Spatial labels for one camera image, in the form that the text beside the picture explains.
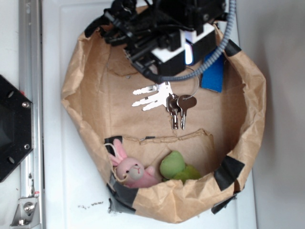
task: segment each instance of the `bunch of keys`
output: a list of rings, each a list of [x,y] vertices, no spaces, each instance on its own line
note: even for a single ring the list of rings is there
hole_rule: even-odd
[[[184,130],[186,111],[197,104],[197,99],[193,95],[177,96],[173,94],[171,84],[169,82],[147,86],[142,89],[133,91],[133,94],[139,95],[156,91],[158,91],[158,93],[136,101],[132,104],[132,106],[140,106],[143,104],[147,104],[145,107],[142,108],[143,111],[147,111],[160,105],[164,105],[167,108],[167,111],[172,115],[173,130],[178,129],[177,116],[181,112],[181,128]]]
[[[178,129],[178,113],[181,112],[181,128],[185,129],[186,111],[196,106],[197,99],[190,95],[170,94],[167,99],[167,111],[172,115],[172,129]]]

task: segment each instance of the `green stuffed toy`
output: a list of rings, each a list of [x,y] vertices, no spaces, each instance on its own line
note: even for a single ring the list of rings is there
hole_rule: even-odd
[[[165,181],[174,179],[185,183],[188,179],[195,180],[201,178],[200,173],[194,166],[185,164],[184,158],[178,151],[172,151],[162,160],[160,173],[165,177]]]

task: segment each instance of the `brown paper bag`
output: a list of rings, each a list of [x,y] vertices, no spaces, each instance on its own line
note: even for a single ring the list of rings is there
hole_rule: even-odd
[[[188,110],[186,129],[172,130],[164,106],[145,112],[131,106],[147,96],[132,92],[153,82],[137,73],[122,47],[106,44],[98,32],[79,37],[62,88],[62,104],[112,194],[114,209],[178,223],[244,188],[263,137],[266,86],[256,65],[231,47],[226,50],[223,92],[200,88],[197,105]],[[192,94],[198,80],[171,86],[175,94]],[[178,150],[203,177],[184,185],[170,180],[150,188],[126,188],[112,176],[103,145],[114,136],[122,139],[129,156],[145,166],[158,171],[161,160]]]

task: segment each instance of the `stuffed bunny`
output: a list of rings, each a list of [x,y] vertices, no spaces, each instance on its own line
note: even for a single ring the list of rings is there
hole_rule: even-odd
[[[155,169],[152,166],[144,169],[140,161],[133,157],[127,157],[119,139],[114,139],[113,146],[115,156],[110,154],[110,159],[115,168],[116,175],[123,180],[125,186],[130,188],[150,187],[160,181],[154,176]]]

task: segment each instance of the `blue tag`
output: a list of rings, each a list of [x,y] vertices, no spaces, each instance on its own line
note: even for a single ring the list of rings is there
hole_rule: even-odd
[[[213,52],[206,55],[204,61],[209,59]],[[222,53],[217,61],[215,61],[207,70],[204,71],[201,87],[212,91],[221,92],[223,89],[223,78],[224,54]]]

